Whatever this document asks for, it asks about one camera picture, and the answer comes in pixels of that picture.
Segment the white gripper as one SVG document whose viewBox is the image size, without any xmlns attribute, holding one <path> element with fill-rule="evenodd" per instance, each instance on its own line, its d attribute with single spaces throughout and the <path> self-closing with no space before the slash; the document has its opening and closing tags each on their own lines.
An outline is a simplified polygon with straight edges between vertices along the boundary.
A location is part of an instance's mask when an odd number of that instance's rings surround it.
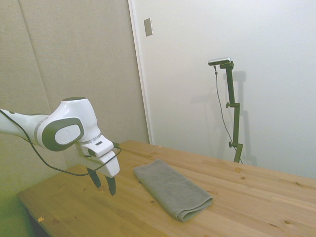
<svg viewBox="0 0 316 237">
<path fill-rule="evenodd" d="M 101 181 L 96 173 L 105 175 L 111 196 L 116 194 L 115 175 L 120 171 L 116 153 L 113 151 L 113 145 L 82 145 L 79 146 L 79 162 L 86 166 L 87 172 L 97 188 L 101 187 Z"/>
</svg>

